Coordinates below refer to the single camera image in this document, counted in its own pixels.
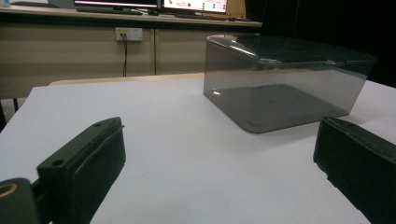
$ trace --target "power outlet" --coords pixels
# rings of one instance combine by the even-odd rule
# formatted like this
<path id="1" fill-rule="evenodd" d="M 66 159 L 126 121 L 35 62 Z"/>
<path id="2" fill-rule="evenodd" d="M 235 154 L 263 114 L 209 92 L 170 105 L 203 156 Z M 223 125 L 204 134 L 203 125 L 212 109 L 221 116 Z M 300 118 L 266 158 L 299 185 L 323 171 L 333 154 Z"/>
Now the power outlet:
<path id="1" fill-rule="evenodd" d="M 143 29 L 142 28 L 125 28 L 116 27 L 116 39 L 122 41 L 122 36 L 126 37 L 129 41 L 142 41 L 143 40 Z"/>

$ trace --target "keyboard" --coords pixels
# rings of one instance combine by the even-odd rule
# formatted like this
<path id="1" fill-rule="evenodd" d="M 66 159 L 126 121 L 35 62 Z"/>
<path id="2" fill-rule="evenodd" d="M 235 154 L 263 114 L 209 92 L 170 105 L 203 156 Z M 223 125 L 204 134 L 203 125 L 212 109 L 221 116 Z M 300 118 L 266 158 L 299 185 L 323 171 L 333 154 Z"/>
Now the keyboard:
<path id="1" fill-rule="evenodd" d="M 186 15 L 186 14 L 175 14 L 176 18 L 180 19 L 194 19 L 194 20 L 207 20 L 207 21 L 227 21 L 227 18 L 219 18 L 212 16 L 201 16 L 201 15 Z"/>

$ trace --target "plastic container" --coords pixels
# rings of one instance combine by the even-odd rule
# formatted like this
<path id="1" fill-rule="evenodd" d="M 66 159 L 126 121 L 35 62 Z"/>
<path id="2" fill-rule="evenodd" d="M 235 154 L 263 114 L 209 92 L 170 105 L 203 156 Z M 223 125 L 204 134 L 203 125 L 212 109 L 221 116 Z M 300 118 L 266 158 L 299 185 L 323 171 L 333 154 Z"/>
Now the plastic container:
<path id="1" fill-rule="evenodd" d="M 204 95 L 246 131 L 265 133 L 348 115 L 375 63 L 370 54 L 297 38 L 213 35 Z"/>

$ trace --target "white table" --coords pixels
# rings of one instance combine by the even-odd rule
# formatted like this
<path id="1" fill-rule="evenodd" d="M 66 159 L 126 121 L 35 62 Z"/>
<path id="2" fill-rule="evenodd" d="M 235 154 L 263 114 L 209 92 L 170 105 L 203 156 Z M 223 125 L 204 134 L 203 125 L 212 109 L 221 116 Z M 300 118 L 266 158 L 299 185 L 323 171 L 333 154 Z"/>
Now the white table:
<path id="1" fill-rule="evenodd" d="M 366 82 L 343 119 L 396 143 L 396 90 Z M 85 128 L 121 117 L 127 162 L 92 223 L 369 223 L 313 162 L 318 122 L 240 129 L 202 75 L 34 88 L 0 134 L 0 180 L 35 168 Z"/>

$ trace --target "black cable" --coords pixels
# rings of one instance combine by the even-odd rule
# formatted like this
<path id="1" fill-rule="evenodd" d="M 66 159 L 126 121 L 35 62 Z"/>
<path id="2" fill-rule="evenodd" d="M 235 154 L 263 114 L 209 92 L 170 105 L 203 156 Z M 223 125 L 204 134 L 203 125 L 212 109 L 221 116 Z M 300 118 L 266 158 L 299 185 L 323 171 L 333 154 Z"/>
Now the black cable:
<path id="1" fill-rule="evenodd" d="M 122 37 L 122 43 L 124 45 L 124 51 L 125 51 L 125 60 L 124 60 L 122 76 L 126 77 L 126 61 L 127 61 L 127 58 L 128 58 L 128 41 L 126 39 L 126 34 L 121 34 L 121 37 Z"/>

